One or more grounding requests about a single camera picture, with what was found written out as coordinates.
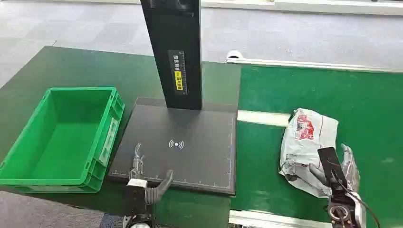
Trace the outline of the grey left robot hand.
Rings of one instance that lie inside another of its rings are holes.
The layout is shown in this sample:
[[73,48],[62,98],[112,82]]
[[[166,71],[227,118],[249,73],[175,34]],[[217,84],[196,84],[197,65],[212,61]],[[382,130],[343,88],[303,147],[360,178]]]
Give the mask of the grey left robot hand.
[[128,188],[129,208],[131,215],[140,215],[147,213],[147,206],[160,201],[162,195],[168,190],[173,181],[173,170],[168,170],[165,179],[156,187],[148,187],[146,180],[142,179],[139,170],[132,169],[129,174]]

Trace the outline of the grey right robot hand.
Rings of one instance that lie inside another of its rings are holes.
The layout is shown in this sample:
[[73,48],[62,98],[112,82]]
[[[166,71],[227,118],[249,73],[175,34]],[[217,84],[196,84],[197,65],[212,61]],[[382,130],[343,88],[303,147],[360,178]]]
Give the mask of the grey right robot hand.
[[336,150],[334,147],[326,147],[317,150],[322,171],[314,164],[309,164],[310,172],[326,187],[329,187],[332,194],[344,195],[347,191],[347,181],[342,171]]

